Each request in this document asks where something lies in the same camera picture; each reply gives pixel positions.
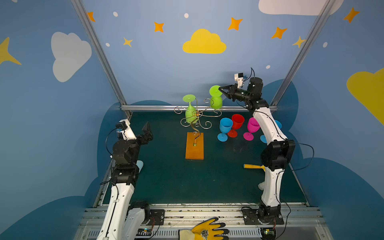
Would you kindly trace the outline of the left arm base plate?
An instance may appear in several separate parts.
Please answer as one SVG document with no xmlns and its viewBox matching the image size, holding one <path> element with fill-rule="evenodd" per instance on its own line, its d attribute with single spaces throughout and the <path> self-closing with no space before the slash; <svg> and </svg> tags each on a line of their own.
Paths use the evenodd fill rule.
<svg viewBox="0 0 384 240">
<path fill-rule="evenodd" d="M 163 226 L 165 220 L 165 210 L 145 210 L 145 226 Z"/>
</svg>

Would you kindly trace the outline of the red wine glass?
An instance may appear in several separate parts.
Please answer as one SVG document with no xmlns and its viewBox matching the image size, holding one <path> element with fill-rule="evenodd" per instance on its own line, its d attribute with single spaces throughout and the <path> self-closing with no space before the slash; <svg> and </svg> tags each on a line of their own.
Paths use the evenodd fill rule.
<svg viewBox="0 0 384 240">
<path fill-rule="evenodd" d="M 234 114 L 231 118 L 233 121 L 232 129 L 228 132 L 228 136 L 236 138 L 238 136 L 237 130 L 240 129 L 245 121 L 245 118 L 240 114 Z"/>
</svg>

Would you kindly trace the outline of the green wine glass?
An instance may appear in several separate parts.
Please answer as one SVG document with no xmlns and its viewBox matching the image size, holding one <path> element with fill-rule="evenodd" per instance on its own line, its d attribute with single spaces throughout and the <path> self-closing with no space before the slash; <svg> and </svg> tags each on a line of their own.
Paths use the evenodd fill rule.
<svg viewBox="0 0 384 240">
<path fill-rule="evenodd" d="M 215 85 L 210 88 L 210 107 L 219 110 L 223 105 L 222 92 L 219 90 L 220 86 Z"/>
<path fill-rule="evenodd" d="M 192 102 L 194 102 L 195 100 L 196 97 L 192 94 L 185 95 L 183 97 L 183 101 L 189 104 L 185 111 L 186 122 L 189 124 L 194 123 L 197 119 L 197 110 L 194 106 L 192 106 Z"/>
</svg>

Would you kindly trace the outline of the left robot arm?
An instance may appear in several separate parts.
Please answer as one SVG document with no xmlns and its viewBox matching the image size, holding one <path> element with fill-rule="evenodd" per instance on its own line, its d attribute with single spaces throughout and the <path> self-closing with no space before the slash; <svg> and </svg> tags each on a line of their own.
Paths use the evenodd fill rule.
<svg viewBox="0 0 384 240">
<path fill-rule="evenodd" d="M 130 205 L 141 170 L 140 148 L 154 138 L 150 123 L 144 125 L 143 133 L 138 136 L 127 119 L 119 121 L 116 130 L 118 141 L 112 152 L 115 167 L 110 180 L 103 183 L 111 185 L 111 196 L 98 240 L 133 240 L 139 228 L 150 221 L 148 203 Z"/>
</svg>

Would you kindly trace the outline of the blue wine glass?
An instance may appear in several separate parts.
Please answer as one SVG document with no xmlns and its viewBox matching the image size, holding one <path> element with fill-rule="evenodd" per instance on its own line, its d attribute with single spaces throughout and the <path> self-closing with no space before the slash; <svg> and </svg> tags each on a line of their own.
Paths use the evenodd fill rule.
<svg viewBox="0 0 384 240">
<path fill-rule="evenodd" d="M 285 135 L 275 120 L 269 118 L 263 119 L 260 123 L 260 126 L 264 134 L 264 142 L 267 145 L 271 142 L 279 142 L 285 140 Z"/>
<path fill-rule="evenodd" d="M 230 118 L 222 118 L 220 120 L 221 133 L 218 134 L 218 140 L 220 142 L 226 142 L 228 140 L 227 134 L 230 132 L 232 127 L 233 127 L 233 121 Z"/>
</svg>

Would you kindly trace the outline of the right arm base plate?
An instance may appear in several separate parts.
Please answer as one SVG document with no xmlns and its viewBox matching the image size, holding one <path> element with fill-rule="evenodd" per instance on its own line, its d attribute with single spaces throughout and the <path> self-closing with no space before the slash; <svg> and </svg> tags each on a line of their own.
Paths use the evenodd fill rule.
<svg viewBox="0 0 384 240">
<path fill-rule="evenodd" d="M 281 214 L 268 215 L 263 209 L 242 207 L 241 212 L 245 225 L 283 225 L 285 223 Z"/>
</svg>

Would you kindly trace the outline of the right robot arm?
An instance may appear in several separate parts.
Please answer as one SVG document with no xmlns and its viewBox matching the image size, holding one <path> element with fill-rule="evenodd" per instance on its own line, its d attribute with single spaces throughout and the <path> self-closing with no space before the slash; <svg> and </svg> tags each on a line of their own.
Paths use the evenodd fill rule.
<svg viewBox="0 0 384 240">
<path fill-rule="evenodd" d="M 264 190 L 257 211 L 259 222 L 266 225 L 281 219 L 281 183 L 296 144 L 278 127 L 268 103 L 262 99 L 262 88 L 262 79 L 252 77 L 246 90 L 234 84 L 220 87 L 219 91 L 232 101 L 244 102 L 266 137 L 267 147 L 261 153 L 265 167 Z"/>
</svg>

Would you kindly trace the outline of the pink wine glass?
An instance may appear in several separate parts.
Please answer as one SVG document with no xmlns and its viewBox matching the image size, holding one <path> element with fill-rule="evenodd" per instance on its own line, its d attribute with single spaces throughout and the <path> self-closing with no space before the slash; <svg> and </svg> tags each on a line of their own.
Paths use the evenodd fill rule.
<svg viewBox="0 0 384 240">
<path fill-rule="evenodd" d="M 250 118 L 247 124 L 248 132 L 243 134 L 244 139 L 252 141 L 254 139 L 253 133 L 257 132 L 260 128 L 258 121 L 255 118 Z"/>
</svg>

